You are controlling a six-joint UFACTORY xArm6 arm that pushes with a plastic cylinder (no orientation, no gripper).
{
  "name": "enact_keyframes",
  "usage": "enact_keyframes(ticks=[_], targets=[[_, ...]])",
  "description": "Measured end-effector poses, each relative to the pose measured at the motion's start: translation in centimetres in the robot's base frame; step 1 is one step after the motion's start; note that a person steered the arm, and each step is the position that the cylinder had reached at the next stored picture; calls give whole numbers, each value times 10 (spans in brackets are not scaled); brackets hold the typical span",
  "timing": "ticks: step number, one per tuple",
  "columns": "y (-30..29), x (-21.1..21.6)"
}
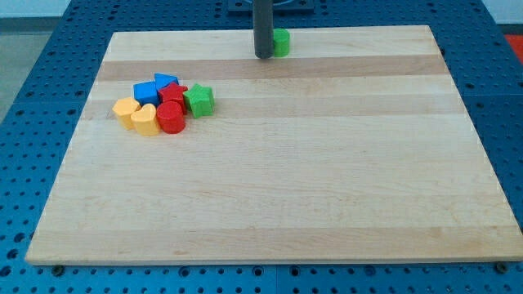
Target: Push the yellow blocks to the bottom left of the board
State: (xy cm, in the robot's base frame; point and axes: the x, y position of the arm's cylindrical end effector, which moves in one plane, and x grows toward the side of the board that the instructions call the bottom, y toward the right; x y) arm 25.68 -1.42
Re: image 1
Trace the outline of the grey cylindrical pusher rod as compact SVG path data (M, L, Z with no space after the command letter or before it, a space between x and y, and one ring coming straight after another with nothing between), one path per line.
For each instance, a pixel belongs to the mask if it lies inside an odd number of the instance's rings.
M253 37L255 56L273 56L273 1L253 0Z

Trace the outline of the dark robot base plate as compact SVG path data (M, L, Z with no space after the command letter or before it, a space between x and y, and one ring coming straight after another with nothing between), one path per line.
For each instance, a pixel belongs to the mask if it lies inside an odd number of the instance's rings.
M252 0L227 0L227 11L230 15L244 14L253 11ZM273 12L312 12L314 0L274 0Z

